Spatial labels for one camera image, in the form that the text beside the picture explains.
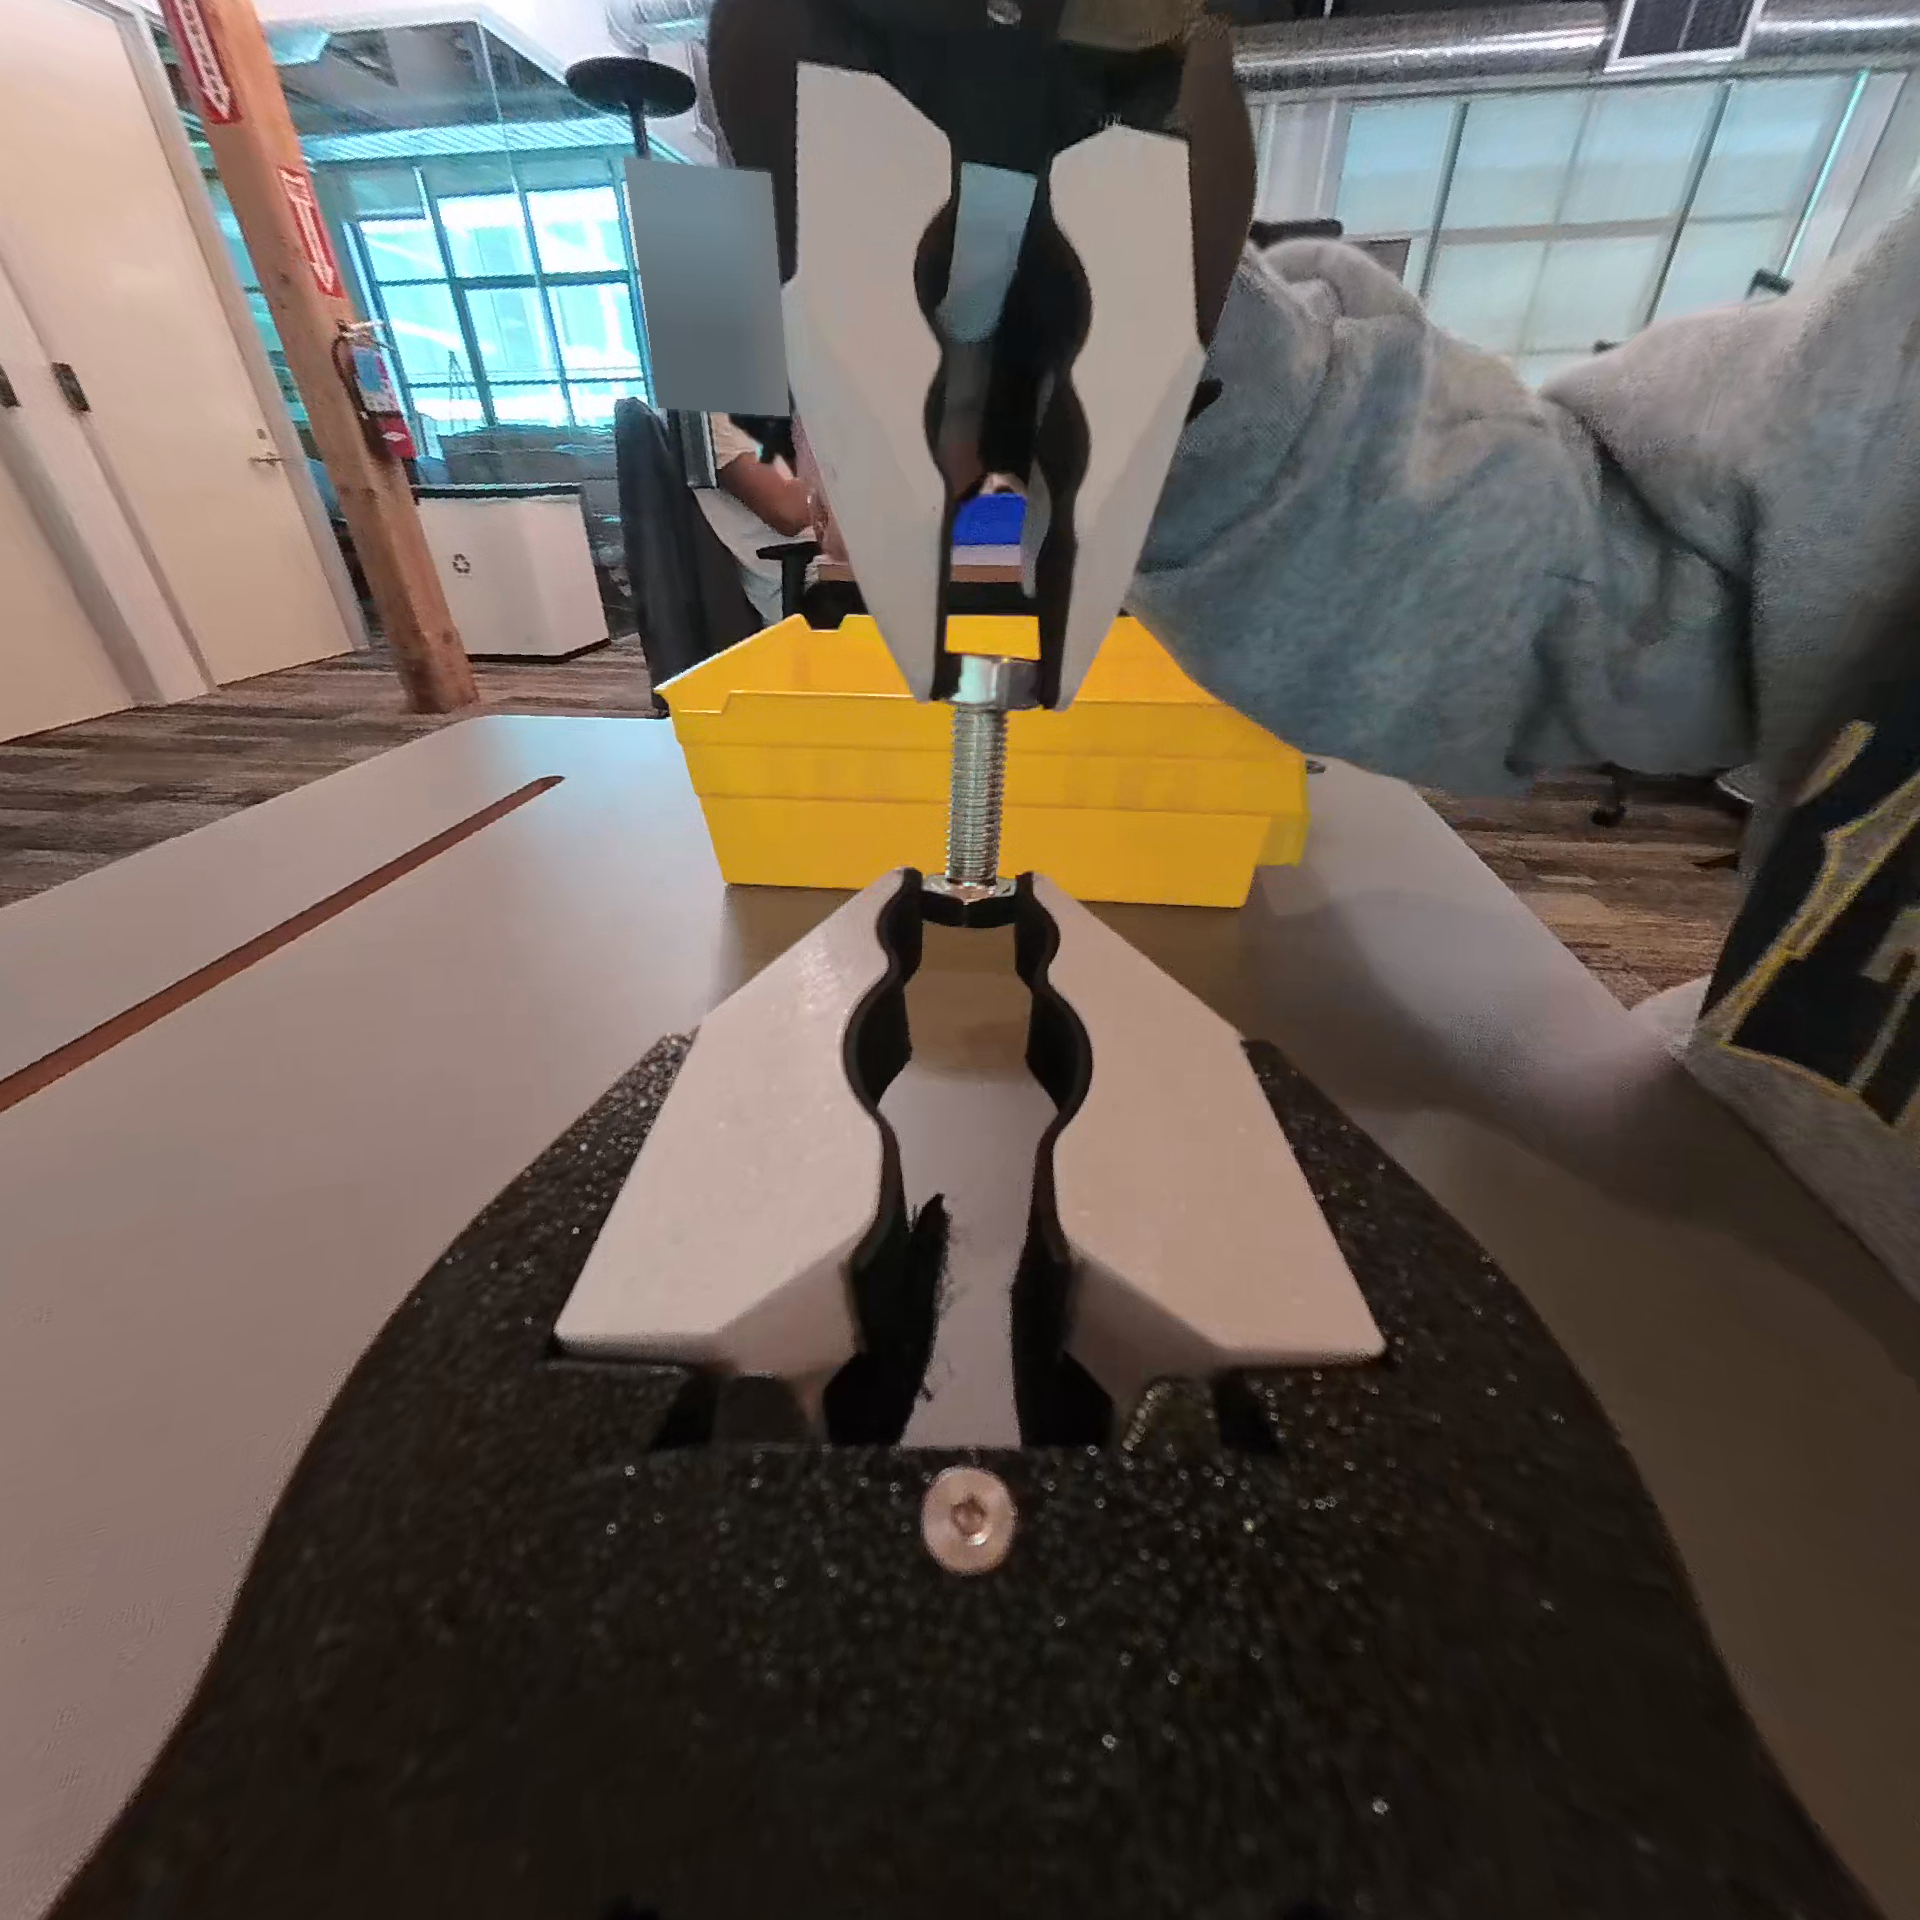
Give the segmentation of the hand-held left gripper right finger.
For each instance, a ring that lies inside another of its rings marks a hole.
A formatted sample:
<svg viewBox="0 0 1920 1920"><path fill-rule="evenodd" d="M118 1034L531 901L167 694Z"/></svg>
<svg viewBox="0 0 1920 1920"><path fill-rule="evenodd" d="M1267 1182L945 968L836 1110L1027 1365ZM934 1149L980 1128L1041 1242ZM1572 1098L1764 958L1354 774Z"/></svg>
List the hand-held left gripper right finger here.
<svg viewBox="0 0 1920 1920"><path fill-rule="evenodd" d="M1014 926L1052 1104L1014 1283L1019 1440L1107 1444L1160 1380L1380 1360L1239 1030L1046 876Z"/></svg>

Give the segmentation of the white door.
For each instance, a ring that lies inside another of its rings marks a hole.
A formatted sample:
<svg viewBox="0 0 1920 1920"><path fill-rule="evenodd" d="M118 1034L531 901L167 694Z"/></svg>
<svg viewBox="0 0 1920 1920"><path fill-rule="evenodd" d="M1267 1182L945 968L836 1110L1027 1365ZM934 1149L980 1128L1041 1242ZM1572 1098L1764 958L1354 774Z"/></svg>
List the white door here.
<svg viewBox="0 0 1920 1920"><path fill-rule="evenodd" d="M369 648L154 33L3 5L3 253L214 690Z"/></svg>
<svg viewBox="0 0 1920 1920"><path fill-rule="evenodd" d="M73 371L3 276L3 739L214 690Z"/></svg>

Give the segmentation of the black round lamp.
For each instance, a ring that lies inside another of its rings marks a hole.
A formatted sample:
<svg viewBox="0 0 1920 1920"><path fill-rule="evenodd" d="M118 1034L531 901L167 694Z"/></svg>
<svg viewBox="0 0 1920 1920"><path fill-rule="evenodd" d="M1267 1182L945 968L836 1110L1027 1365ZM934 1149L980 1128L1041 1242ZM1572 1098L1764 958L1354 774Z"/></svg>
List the black round lamp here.
<svg viewBox="0 0 1920 1920"><path fill-rule="evenodd" d="M642 56L596 56L568 66L568 91L586 108L622 116L640 160L652 157L652 121L696 113L696 80Z"/></svg>

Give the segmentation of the red wall sign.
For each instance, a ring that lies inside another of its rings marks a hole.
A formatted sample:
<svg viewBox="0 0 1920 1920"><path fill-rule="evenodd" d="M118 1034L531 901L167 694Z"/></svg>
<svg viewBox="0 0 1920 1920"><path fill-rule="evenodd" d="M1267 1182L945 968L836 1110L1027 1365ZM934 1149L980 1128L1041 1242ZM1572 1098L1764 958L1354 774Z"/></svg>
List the red wall sign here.
<svg viewBox="0 0 1920 1920"><path fill-rule="evenodd" d="M218 19L204 3L160 3L160 17L202 124L220 128L241 124L246 113L224 59Z"/></svg>
<svg viewBox="0 0 1920 1920"><path fill-rule="evenodd" d="M304 261L321 294L331 302L351 300L342 261L330 240L328 218L318 188L302 165L276 165L276 179L288 205L299 259Z"/></svg>

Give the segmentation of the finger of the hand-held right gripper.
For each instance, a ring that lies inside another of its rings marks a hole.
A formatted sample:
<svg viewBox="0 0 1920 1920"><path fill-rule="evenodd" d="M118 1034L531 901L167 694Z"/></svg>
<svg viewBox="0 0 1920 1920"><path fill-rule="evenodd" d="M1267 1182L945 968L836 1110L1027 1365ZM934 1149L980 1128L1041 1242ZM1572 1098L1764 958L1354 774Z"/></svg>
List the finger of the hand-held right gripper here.
<svg viewBox="0 0 1920 1920"><path fill-rule="evenodd" d="M950 704L951 500L928 406L945 338L922 253L951 235L954 148L889 80L799 64L788 388L863 604L907 693Z"/></svg>
<svg viewBox="0 0 1920 1920"><path fill-rule="evenodd" d="M1048 216L1065 246L1070 338L1048 390L1033 542L1041 707L1068 708L1131 588L1204 369L1190 150L1104 128L1060 153Z"/></svg>

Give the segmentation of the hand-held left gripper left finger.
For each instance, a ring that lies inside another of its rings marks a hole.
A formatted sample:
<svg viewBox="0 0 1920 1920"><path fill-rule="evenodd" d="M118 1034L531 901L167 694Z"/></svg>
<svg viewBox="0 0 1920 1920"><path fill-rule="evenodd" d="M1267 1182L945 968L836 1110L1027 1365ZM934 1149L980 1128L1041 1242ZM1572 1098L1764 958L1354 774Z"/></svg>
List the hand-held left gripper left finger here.
<svg viewBox="0 0 1920 1920"><path fill-rule="evenodd" d="M833 1444L905 1437L950 1254L881 1109L922 894L884 873L710 1012L561 1309L566 1358L771 1380Z"/></svg>

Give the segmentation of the silver hex bolt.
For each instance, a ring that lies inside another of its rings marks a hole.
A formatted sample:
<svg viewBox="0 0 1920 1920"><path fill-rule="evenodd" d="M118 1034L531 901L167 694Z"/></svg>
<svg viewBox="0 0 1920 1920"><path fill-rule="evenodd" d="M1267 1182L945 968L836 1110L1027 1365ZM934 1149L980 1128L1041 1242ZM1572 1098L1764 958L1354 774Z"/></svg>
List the silver hex bolt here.
<svg viewBox="0 0 1920 1920"><path fill-rule="evenodd" d="M1018 909L1001 876L1001 800L1009 710L951 707L951 780L945 867L920 877L922 914L951 929L998 929Z"/></svg>

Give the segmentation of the wooden post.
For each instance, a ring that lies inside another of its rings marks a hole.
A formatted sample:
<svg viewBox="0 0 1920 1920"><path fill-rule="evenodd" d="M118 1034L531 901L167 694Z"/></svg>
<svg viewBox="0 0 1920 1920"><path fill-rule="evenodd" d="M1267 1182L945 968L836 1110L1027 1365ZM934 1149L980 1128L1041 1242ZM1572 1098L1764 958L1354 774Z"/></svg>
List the wooden post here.
<svg viewBox="0 0 1920 1920"><path fill-rule="evenodd" d="M360 321L353 302L324 300L298 251L276 165L304 150L254 5L204 3L218 19L224 59L242 102L236 125L204 125L226 198L246 235L306 420L342 500L355 556L391 644L409 707L456 714L476 704L468 654L452 624L442 576L402 465L374 452L331 363L336 321Z"/></svg>

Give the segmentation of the yellow divided plastic bin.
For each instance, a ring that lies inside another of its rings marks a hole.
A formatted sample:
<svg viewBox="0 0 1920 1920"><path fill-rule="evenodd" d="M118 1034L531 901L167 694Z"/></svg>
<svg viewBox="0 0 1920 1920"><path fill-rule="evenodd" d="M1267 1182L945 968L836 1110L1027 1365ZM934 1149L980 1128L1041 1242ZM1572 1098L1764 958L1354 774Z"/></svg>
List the yellow divided plastic bin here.
<svg viewBox="0 0 1920 1920"><path fill-rule="evenodd" d="M946 857L951 717L876 621L800 614L658 690L732 885L858 891ZM1306 756L1118 618L1065 710L1011 720L1000 865L1087 902L1239 907L1304 860Z"/></svg>

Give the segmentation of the red fire extinguisher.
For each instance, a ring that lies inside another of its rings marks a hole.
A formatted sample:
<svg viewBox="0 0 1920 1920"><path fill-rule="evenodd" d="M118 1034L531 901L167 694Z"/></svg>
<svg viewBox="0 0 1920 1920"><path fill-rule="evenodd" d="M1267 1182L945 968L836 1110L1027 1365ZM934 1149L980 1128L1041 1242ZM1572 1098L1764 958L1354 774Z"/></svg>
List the red fire extinguisher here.
<svg viewBox="0 0 1920 1920"><path fill-rule="evenodd" d="M331 363L374 452L395 465L415 462L416 434L377 326L336 321Z"/></svg>

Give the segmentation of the person's right forearm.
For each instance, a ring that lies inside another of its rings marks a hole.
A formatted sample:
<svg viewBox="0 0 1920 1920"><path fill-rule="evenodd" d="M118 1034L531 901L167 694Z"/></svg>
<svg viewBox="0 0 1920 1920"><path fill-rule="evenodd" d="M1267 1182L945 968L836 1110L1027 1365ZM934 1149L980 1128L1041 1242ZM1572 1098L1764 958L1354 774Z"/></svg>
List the person's right forearm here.
<svg viewBox="0 0 1920 1920"><path fill-rule="evenodd" d="M1462 797L1783 761L1915 585L1919 216L1532 390L1340 243L1248 246L1127 608L1304 752Z"/></svg>

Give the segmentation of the black office chair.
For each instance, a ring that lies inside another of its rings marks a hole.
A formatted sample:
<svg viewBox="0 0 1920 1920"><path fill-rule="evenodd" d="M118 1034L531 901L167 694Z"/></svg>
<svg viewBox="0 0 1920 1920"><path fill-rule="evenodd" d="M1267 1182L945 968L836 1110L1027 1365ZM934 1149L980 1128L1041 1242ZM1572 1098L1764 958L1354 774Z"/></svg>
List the black office chair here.
<svg viewBox="0 0 1920 1920"><path fill-rule="evenodd" d="M622 398L612 445L635 633L662 702L668 682L756 635L763 618L697 506L676 432L646 400Z"/></svg>

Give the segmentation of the silver air duct with vent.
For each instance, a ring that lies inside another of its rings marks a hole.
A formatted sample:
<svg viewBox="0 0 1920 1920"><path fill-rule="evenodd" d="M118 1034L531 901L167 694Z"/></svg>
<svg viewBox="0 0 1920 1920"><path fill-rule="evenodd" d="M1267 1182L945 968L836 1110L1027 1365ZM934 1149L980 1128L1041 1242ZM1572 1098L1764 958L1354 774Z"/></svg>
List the silver air duct with vent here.
<svg viewBox="0 0 1920 1920"><path fill-rule="evenodd" d="M1508 5L1267 24L1235 34L1235 76L1252 100L1292 100L1915 64L1915 5L1744 5L1729 45L1624 56L1640 11Z"/></svg>

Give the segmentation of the white recycling bin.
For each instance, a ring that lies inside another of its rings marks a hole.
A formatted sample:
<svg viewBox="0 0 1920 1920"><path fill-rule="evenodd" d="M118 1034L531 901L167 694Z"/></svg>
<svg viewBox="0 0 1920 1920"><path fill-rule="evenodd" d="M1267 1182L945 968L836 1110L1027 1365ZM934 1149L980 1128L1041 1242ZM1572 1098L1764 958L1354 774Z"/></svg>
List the white recycling bin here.
<svg viewBox="0 0 1920 1920"><path fill-rule="evenodd" d="M555 662L611 644L578 484L416 488L426 545L476 662Z"/></svg>

